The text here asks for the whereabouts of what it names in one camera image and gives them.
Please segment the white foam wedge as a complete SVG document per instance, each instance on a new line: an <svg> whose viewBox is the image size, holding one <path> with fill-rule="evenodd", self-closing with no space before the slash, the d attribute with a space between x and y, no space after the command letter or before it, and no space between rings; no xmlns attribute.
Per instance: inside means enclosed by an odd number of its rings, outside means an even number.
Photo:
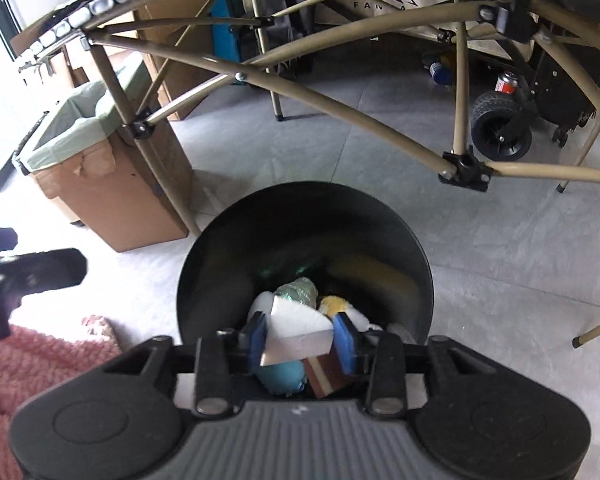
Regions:
<svg viewBox="0 0 600 480"><path fill-rule="evenodd" d="M332 321L315 309L275 296L261 366L302 361L332 350Z"/></svg>

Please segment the pink layered sponge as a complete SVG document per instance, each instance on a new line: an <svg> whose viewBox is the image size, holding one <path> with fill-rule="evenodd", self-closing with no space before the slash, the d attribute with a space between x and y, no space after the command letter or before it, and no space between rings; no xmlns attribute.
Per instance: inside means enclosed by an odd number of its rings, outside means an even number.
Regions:
<svg viewBox="0 0 600 480"><path fill-rule="evenodd" d="M302 364L317 399L324 399L354 381L352 376L343 373L335 349L322 356L310 356Z"/></svg>

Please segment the light blue plush toy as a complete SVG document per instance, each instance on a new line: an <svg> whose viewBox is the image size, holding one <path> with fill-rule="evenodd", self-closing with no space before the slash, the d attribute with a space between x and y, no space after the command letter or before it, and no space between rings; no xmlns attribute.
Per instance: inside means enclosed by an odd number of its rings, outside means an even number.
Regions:
<svg viewBox="0 0 600 480"><path fill-rule="evenodd" d="M301 361L262 366L256 376L274 396L292 396L301 392L306 385L306 371Z"/></svg>

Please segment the yellow white plush hamster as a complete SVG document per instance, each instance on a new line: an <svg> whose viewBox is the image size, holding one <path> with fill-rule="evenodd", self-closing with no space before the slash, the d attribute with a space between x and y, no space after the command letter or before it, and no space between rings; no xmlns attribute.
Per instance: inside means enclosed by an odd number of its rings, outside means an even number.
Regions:
<svg viewBox="0 0 600 480"><path fill-rule="evenodd" d="M317 310L322 315L327 316L331 320L336 318L339 313L347 315L351 323L359 332L367 332L368 330L381 330L379 325L370 322L366 316L358 309L349 304L347 300L338 296L325 296L321 299Z"/></svg>

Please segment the black round trash bin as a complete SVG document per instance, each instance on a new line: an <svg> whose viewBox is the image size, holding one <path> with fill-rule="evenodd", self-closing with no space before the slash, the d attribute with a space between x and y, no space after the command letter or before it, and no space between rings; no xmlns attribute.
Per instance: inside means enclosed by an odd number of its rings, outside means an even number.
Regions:
<svg viewBox="0 0 600 480"><path fill-rule="evenodd" d="M354 188L283 183L219 214L185 259L178 280L178 328L195 350L195 387L230 392L228 352L216 333L240 330L261 292L308 278L381 327L399 325L423 344L434 284L422 244L390 207Z"/></svg>

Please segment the pink fluffy rug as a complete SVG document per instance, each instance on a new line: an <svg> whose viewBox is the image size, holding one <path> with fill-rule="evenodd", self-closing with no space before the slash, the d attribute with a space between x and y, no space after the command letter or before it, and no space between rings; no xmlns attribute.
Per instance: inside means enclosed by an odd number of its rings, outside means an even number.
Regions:
<svg viewBox="0 0 600 480"><path fill-rule="evenodd" d="M84 318L66 338L12 326L12 334L0 340L1 479L22 477L8 443L9 426L17 408L119 353L117 338L106 318Z"/></svg>

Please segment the cardboard box with green liner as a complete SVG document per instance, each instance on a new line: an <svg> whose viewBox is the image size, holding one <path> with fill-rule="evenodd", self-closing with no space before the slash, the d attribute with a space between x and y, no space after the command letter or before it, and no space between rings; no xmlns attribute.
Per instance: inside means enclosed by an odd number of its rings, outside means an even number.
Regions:
<svg viewBox="0 0 600 480"><path fill-rule="evenodd" d="M116 252L189 233L101 80L82 84L55 105L16 161L48 200Z"/></svg>

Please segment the black wagon wheel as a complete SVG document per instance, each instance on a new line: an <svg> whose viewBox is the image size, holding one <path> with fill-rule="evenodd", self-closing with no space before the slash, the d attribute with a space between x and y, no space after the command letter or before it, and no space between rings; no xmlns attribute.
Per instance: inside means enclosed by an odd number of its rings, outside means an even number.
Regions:
<svg viewBox="0 0 600 480"><path fill-rule="evenodd" d="M531 148L530 116L510 95L480 94L471 111L474 148L494 162L514 162Z"/></svg>

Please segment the blue capped bottle on floor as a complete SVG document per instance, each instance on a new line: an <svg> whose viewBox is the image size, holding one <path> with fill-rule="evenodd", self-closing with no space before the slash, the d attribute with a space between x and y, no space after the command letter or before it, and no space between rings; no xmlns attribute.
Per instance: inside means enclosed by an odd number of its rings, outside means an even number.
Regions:
<svg viewBox="0 0 600 480"><path fill-rule="evenodd" d="M426 55L422 58L432 81L439 86L450 86L454 80L453 63L445 55Z"/></svg>

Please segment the red drink can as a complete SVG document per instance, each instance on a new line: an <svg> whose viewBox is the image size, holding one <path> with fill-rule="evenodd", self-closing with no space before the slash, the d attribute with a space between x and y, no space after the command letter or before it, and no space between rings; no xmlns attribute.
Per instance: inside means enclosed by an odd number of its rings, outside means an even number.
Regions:
<svg viewBox="0 0 600 480"><path fill-rule="evenodd" d="M504 72L498 76L494 90L512 96L518 88L518 78L512 72Z"/></svg>

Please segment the black suitcase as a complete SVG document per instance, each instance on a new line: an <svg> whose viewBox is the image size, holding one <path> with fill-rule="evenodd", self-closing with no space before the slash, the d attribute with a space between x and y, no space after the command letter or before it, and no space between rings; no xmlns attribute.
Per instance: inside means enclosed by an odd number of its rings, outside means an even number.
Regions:
<svg viewBox="0 0 600 480"><path fill-rule="evenodd" d="M600 51L568 44L567 50L600 88ZM569 75L540 47L530 60L534 69L531 89L540 116L554 124L552 141L563 148L571 130L584 127L595 112L594 105Z"/></svg>

